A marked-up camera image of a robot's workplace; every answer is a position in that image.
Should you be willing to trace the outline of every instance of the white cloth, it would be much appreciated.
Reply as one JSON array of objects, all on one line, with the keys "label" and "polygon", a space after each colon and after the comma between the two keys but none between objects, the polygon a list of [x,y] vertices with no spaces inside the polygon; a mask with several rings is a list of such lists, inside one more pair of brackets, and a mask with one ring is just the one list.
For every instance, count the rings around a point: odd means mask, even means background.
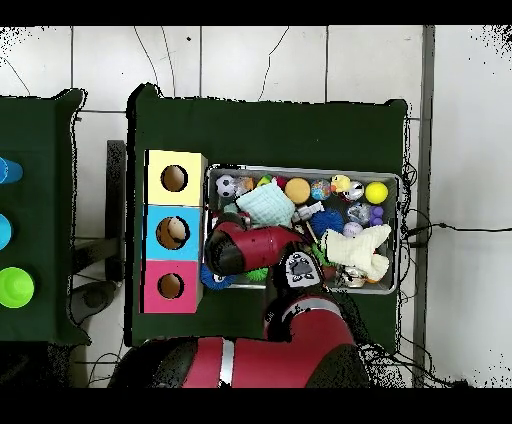
[{"label": "white cloth", "polygon": [[353,266],[366,272],[370,280],[379,281],[389,267],[389,259],[373,252],[388,238],[387,224],[365,228],[355,237],[328,229],[320,242],[327,260],[339,265]]},{"label": "white cloth", "polygon": [[243,212],[249,214],[255,227],[273,225],[291,227],[295,205],[275,181],[244,194],[236,200],[236,204]]}]

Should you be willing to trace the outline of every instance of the round hole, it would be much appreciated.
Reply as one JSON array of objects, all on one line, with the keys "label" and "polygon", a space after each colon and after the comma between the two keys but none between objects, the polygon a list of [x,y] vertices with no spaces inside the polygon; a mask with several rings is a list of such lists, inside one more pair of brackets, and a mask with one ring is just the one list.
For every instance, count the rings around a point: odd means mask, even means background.
[{"label": "round hole", "polygon": [[166,274],[158,280],[158,291],[166,299],[177,299],[183,288],[183,279],[178,274]]},{"label": "round hole", "polygon": [[179,216],[162,219],[156,228],[158,243],[169,250],[182,248],[189,237],[188,225]]},{"label": "round hole", "polygon": [[178,192],[187,186],[187,171],[179,165],[170,165],[162,171],[160,180],[166,190]]}]

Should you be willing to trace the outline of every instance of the blue ball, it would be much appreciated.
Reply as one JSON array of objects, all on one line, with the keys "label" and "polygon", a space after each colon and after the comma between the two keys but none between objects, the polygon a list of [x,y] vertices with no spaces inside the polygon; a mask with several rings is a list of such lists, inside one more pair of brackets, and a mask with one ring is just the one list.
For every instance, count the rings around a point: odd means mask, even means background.
[{"label": "blue ball", "polygon": [[222,290],[233,284],[236,279],[236,275],[226,275],[225,277],[219,277],[215,275],[205,265],[201,264],[201,283],[212,290]]},{"label": "blue ball", "polygon": [[343,231],[343,217],[341,216],[341,212],[333,208],[327,208],[323,212],[315,213],[309,220],[309,223],[318,238],[322,237],[328,229],[338,233]]}]

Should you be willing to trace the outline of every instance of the wooden block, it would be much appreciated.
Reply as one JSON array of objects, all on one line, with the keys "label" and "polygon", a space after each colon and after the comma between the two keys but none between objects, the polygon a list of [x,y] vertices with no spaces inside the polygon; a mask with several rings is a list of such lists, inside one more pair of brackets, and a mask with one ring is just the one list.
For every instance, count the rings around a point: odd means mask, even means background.
[{"label": "wooden block", "polygon": [[204,172],[208,161],[200,153],[149,150],[148,203],[203,206]]},{"label": "wooden block", "polygon": [[146,259],[201,261],[202,208],[148,206]]},{"label": "wooden block", "polygon": [[193,314],[197,311],[203,296],[199,261],[146,260],[145,264],[143,313]]}]

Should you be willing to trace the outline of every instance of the shape sorter box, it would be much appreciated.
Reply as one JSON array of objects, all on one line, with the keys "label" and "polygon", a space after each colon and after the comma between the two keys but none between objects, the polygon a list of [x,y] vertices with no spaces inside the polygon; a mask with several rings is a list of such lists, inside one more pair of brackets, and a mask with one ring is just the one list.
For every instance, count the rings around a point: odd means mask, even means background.
[{"label": "shape sorter box", "polygon": [[[202,208],[148,205],[147,233],[142,251],[145,273],[141,283],[143,313],[195,313],[203,295],[199,278],[202,262],[203,220]],[[179,219],[186,228],[186,238],[180,247],[168,249],[157,238],[157,231],[165,231],[168,219]],[[182,292],[174,298],[165,297],[159,289],[160,279],[168,274],[178,278]]]},{"label": "shape sorter box", "polygon": [[[148,314],[191,314],[203,295],[203,285],[199,281],[198,261],[145,261],[144,309]],[[178,297],[168,299],[160,291],[161,278],[166,275],[177,277],[182,283]]]},{"label": "shape sorter box", "polygon": [[[178,218],[185,225],[188,237],[178,249],[167,249],[158,241],[157,230],[160,223],[167,218]],[[200,261],[203,237],[202,208],[149,205],[148,216],[144,219],[147,219],[147,260]]]},{"label": "shape sorter box", "polygon": [[203,206],[204,173],[208,164],[203,155],[149,150],[146,160],[148,204]]}]

